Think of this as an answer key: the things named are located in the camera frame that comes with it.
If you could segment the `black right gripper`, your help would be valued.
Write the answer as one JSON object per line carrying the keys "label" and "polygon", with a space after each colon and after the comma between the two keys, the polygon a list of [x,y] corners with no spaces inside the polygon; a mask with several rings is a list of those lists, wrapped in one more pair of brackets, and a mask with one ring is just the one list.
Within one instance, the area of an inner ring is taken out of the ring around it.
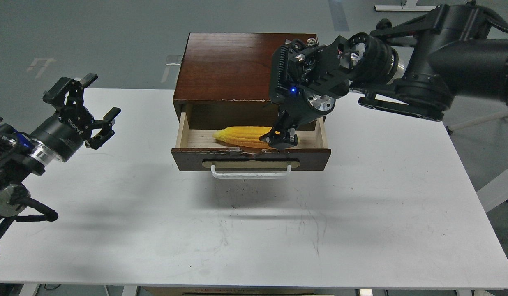
{"label": "black right gripper", "polygon": [[292,109],[288,111],[285,108],[278,109],[277,130],[271,130],[267,133],[267,143],[269,147],[284,150],[296,147],[299,143],[296,130],[303,125],[304,113]]}

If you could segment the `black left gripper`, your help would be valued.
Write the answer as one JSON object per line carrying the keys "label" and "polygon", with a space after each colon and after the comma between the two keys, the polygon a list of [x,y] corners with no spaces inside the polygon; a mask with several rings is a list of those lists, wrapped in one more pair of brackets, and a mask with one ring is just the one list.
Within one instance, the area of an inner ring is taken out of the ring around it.
{"label": "black left gripper", "polygon": [[[43,102],[53,106],[55,113],[47,118],[32,133],[31,139],[37,140],[55,152],[61,162],[66,162],[83,146],[98,150],[113,135],[115,117],[121,113],[118,107],[112,107],[102,120],[94,117],[84,107],[84,90],[98,75],[88,73],[81,80],[61,77],[54,86],[44,92]],[[91,131],[100,131],[91,137]]]}

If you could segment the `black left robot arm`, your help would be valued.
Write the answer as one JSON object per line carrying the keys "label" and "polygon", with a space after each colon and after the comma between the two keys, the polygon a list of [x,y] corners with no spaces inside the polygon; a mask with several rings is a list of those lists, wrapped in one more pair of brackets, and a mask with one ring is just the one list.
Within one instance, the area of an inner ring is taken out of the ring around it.
{"label": "black left robot arm", "polygon": [[0,117],[0,239],[13,222],[58,219],[55,210],[31,197],[23,180],[31,174],[41,176],[53,160],[68,161],[81,146],[96,150],[115,134],[120,108],[96,120],[84,105],[84,90],[96,79],[94,73],[81,80],[60,78],[42,98],[55,113],[30,134]]}

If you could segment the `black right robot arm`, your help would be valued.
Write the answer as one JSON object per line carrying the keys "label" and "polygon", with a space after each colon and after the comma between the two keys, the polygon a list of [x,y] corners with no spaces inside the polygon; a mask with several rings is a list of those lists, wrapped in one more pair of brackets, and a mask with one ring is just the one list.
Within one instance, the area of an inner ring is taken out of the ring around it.
{"label": "black right robot arm", "polygon": [[331,44],[293,39],[272,56],[269,97],[279,115],[260,141],[284,150],[296,129],[329,114],[349,92],[361,106],[441,121],[456,96],[508,107],[508,23],[474,0]]}

